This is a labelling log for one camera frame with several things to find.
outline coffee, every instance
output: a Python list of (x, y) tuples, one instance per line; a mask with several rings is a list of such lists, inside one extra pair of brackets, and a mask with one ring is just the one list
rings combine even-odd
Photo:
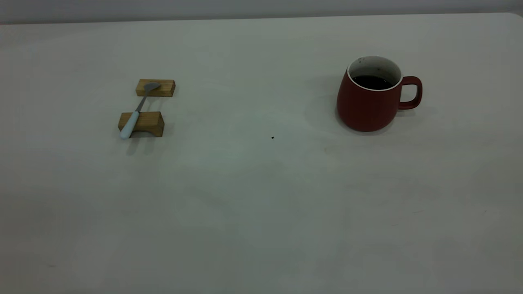
[(353, 77), (353, 80), (363, 88), (372, 90), (385, 90), (392, 88), (393, 86), (391, 83), (387, 82), (387, 80), (373, 75), (361, 75)]

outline spoon handle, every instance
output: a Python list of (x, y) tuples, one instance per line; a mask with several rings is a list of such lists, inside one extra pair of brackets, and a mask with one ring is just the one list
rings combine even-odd
[(132, 130), (134, 129), (134, 125), (138, 120), (138, 116), (140, 116), (140, 113), (138, 111), (135, 111), (131, 114), (131, 117), (120, 132), (120, 138), (125, 140), (131, 136)]

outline white table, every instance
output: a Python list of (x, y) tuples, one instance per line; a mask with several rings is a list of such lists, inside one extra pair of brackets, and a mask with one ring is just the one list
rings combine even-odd
[[(519, 16), (0, 30), (1, 293), (523, 291)], [(336, 94), (374, 54), (424, 97), (356, 133)], [(140, 78), (177, 88), (123, 141)]]

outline wooden block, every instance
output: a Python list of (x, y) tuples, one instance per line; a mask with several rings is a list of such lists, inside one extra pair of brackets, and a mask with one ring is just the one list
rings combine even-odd
[[(120, 131), (123, 129), (123, 126), (126, 125), (131, 114), (132, 112), (124, 112), (120, 116), (120, 121), (118, 122), (118, 129), (120, 129)], [(149, 132), (157, 137), (161, 137), (163, 136), (164, 126), (165, 123), (159, 111), (141, 112), (134, 125), (133, 132)]]
[(143, 97), (145, 95), (145, 90), (143, 86), (147, 83), (160, 83), (161, 86), (150, 91), (149, 97), (172, 97), (174, 93), (174, 88), (176, 84), (174, 80), (140, 80), (138, 86), (136, 86), (136, 95)]

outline mug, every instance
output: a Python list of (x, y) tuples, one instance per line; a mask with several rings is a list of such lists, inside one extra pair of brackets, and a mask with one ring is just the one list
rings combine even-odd
[[(387, 89), (370, 89), (358, 85), (354, 79), (361, 76), (382, 78), (392, 86)], [(400, 102), (404, 85), (416, 85), (416, 97)], [(339, 117), (350, 128), (371, 132), (384, 128), (394, 119), (398, 109), (413, 109), (422, 99), (422, 82), (415, 76), (403, 76), (400, 67), (380, 56), (360, 57), (343, 76), (336, 107)]]

